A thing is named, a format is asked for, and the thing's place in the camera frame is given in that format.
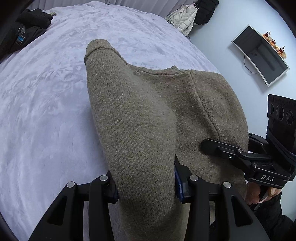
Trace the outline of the person's right hand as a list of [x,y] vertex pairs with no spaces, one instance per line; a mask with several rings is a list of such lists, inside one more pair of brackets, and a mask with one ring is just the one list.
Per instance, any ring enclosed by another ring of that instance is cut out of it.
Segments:
[[245,197],[245,201],[248,205],[251,204],[258,204],[265,201],[271,200],[273,197],[276,197],[281,193],[281,189],[276,189],[273,187],[270,187],[267,191],[267,197],[265,199],[260,200],[260,186],[256,183],[248,182],[247,184],[247,194]]

